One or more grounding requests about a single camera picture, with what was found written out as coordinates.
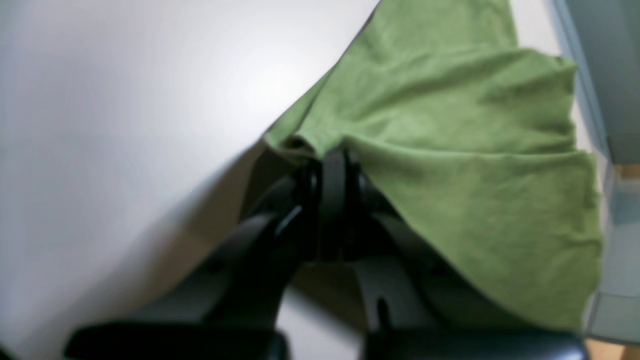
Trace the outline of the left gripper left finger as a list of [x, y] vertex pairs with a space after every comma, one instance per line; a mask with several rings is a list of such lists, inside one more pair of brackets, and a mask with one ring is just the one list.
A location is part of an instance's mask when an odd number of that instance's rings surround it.
[[306, 160], [260, 199], [169, 293], [124, 319], [76, 330], [66, 360], [289, 360], [275, 328], [282, 296], [313, 249], [322, 164]]

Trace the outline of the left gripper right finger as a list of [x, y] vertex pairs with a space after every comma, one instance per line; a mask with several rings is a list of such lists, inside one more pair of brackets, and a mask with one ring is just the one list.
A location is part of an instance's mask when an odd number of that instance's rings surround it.
[[546, 330], [481, 294], [414, 232], [345, 149], [325, 158], [325, 260], [353, 268], [362, 360], [587, 360], [573, 330]]

